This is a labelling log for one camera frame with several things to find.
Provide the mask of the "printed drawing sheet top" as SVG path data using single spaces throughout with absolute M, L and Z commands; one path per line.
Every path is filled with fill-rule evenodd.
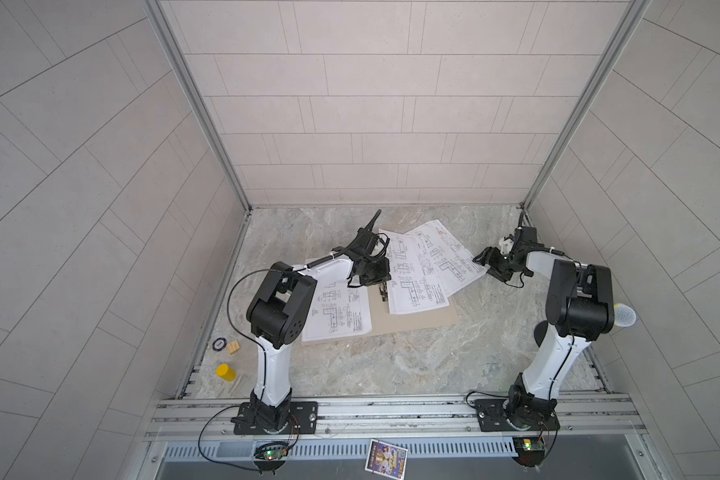
M 368 289 L 349 288 L 338 282 L 317 287 L 301 340 L 303 343 L 334 341 L 371 331 Z

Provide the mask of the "printed drawing sheet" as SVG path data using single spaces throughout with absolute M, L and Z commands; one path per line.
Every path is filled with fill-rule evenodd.
M 386 258 L 391 279 L 387 294 L 391 314 L 406 315 L 449 306 L 423 240 L 416 235 L 381 230 L 389 240 Z
M 338 282 L 317 287 L 301 340 L 303 343 L 334 341 L 371 331 L 368 289 L 349 288 Z

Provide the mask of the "beige cardboard folder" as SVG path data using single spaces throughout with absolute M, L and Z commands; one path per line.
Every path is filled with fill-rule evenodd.
M 317 287 L 342 282 L 349 288 L 359 288 L 350 286 L 350 273 L 352 271 L 352 267 L 353 261 L 347 256 L 342 255 L 340 257 L 329 256 L 327 259 L 319 261 L 311 268 L 299 266 L 297 270 L 300 274 L 310 276 L 315 279 L 317 281 Z M 380 285 L 381 284 L 366 287 L 368 289 L 370 301 L 372 331 L 369 334 L 356 337 L 378 336 L 427 328 L 439 328 L 458 323 L 456 310 L 452 306 L 414 314 L 391 314 L 389 302 L 383 302 L 381 300 L 379 292 Z M 302 343 L 306 345 L 327 342 L 332 341 Z

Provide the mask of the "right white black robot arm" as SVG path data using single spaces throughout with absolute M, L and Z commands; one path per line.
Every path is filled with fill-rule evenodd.
M 577 358 L 615 325 L 611 270 L 586 264 L 538 240 L 537 229 L 525 223 L 521 213 L 514 232 L 488 247 L 473 261 L 487 268 L 487 274 L 509 286 L 517 279 L 538 274 L 549 280 L 545 320 L 534 328 L 539 347 L 531 364 L 518 374 L 505 395 L 465 395 L 483 432 L 552 432 L 560 428 L 556 415 L 563 380 Z

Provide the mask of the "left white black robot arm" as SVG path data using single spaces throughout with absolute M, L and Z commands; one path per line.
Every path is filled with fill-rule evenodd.
M 258 347 L 257 380 L 249 400 L 231 418 L 236 435 L 298 431 L 290 381 L 293 344 L 313 320 L 329 334 L 362 335 L 371 329 L 368 289 L 391 279 L 389 237 L 374 231 L 382 211 L 359 228 L 346 246 L 304 265 L 276 262 L 265 275 L 245 314 Z

